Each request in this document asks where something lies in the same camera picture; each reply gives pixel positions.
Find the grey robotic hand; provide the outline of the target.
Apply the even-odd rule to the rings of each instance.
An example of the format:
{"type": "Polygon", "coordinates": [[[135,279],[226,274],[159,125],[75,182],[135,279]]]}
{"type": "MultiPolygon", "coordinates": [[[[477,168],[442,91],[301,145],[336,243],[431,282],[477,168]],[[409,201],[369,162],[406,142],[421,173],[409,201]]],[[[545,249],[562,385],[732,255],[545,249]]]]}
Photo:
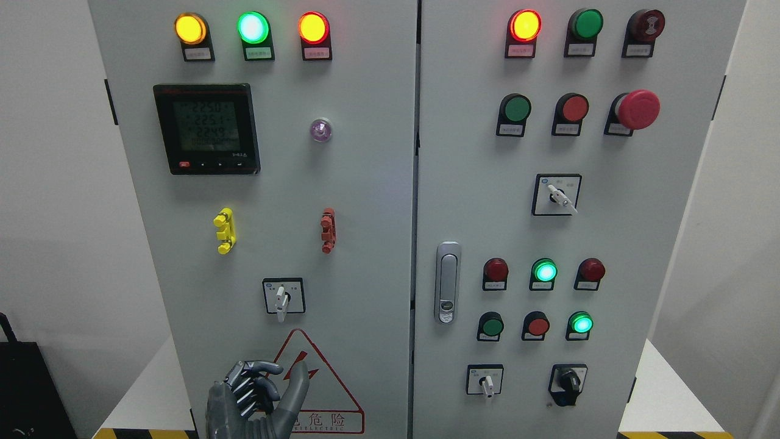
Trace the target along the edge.
{"type": "Polygon", "coordinates": [[[310,385],[306,362],[289,372],[289,384],[281,394],[268,375],[283,367],[261,360],[239,361],[215,382],[207,399],[209,438],[289,438],[310,385]]]}

